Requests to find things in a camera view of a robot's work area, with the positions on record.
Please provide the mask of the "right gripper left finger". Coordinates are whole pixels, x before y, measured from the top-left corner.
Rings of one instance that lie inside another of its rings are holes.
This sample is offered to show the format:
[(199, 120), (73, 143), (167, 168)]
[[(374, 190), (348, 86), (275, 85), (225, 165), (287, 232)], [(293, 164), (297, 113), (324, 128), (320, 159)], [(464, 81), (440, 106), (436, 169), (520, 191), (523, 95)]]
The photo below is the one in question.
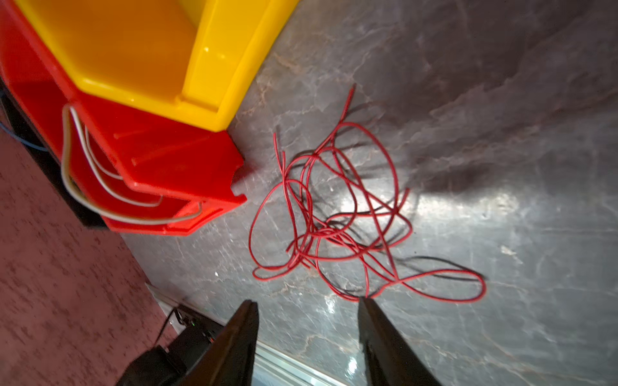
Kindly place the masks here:
[(245, 300), (180, 384), (252, 384), (258, 327), (258, 304)]

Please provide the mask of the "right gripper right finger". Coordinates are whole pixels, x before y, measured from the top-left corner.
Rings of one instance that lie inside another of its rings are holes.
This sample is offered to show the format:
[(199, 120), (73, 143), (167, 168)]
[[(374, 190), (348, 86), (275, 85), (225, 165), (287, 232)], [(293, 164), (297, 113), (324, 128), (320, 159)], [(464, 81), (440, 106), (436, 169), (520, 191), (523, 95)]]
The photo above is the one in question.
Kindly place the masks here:
[(440, 386), (373, 299), (359, 300), (357, 316), (367, 384)]

